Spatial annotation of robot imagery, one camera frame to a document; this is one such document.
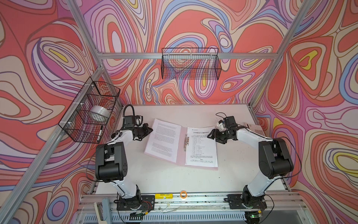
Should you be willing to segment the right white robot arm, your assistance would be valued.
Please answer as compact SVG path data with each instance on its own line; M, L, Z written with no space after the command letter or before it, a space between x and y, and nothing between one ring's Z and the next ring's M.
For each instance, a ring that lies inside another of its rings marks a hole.
M241 141L258 150L260 171L252 182L246 185L241 195L245 207L253 207L264 199L266 190L278 179L294 170L286 142L281 138L268 138L238 125L233 116L218 122L209 139L226 144L228 140Z

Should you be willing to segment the pink file folder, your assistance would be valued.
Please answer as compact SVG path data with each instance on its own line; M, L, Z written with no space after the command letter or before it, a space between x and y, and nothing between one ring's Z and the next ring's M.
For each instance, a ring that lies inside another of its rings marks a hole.
M185 165L186 152L184 151L184 139L186 134L187 134L187 127L182 127L180 141L179 141L178 157L177 157L177 162L175 163L179 166L186 166ZM196 167L196 166L187 166L187 167L218 170L218 168L214 169L214 168L204 168L204 167Z

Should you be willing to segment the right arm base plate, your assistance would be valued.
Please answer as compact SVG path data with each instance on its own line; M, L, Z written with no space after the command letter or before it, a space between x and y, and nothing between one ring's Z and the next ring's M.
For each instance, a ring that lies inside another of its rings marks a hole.
M228 194L224 198L228 202L230 209L258 209L265 210L267 208L264 196L252 197L251 195L244 194Z

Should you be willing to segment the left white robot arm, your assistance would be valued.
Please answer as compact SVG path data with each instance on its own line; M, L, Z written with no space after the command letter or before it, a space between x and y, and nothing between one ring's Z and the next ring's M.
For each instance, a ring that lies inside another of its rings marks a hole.
M143 116L124 116L122 127L111 135L112 139L96 148L96 179L111 184L123 200L142 202L139 187L126 177L128 161L125 147L133 141L142 141L152 131L143 122Z

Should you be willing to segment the printed Chinese text sheet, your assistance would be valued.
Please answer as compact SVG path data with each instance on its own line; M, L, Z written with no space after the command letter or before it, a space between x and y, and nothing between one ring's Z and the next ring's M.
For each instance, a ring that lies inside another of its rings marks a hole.
M186 146L186 166L218 168L216 141L208 138L214 127L188 127Z

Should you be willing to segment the printed English text sheet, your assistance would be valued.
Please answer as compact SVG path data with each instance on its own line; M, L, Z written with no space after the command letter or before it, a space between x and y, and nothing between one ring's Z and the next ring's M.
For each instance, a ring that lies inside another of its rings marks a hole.
M155 119L152 129L145 154L176 163L182 126Z

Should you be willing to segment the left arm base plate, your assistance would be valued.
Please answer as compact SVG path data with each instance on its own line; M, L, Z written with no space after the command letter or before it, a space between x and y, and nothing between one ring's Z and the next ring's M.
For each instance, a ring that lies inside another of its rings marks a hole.
M138 197L123 199L118 198L114 200L118 211L140 211L150 212L155 208L155 195L144 195L139 199Z

